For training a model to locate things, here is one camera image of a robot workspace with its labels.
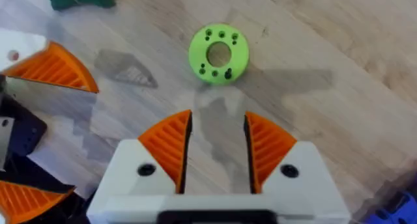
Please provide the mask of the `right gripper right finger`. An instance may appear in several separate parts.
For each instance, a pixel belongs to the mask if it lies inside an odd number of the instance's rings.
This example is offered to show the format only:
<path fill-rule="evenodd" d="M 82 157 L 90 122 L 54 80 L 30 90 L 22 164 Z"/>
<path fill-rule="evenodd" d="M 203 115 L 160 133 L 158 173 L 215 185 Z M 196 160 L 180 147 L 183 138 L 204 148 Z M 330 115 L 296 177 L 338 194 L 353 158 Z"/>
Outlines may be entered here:
<path fill-rule="evenodd" d="M 277 198 L 336 198 L 339 190 L 319 149 L 275 122 L 245 112 L 244 133 L 253 194 Z"/>

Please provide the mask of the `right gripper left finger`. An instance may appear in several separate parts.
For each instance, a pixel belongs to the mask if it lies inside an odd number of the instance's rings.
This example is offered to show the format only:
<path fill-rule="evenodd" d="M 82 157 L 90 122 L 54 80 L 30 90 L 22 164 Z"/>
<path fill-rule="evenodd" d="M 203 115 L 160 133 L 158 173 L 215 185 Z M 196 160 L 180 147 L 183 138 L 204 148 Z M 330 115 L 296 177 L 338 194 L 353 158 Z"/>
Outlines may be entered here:
<path fill-rule="evenodd" d="M 174 195 L 184 192 L 192 112 L 175 113 L 119 142 L 96 196 Z"/>

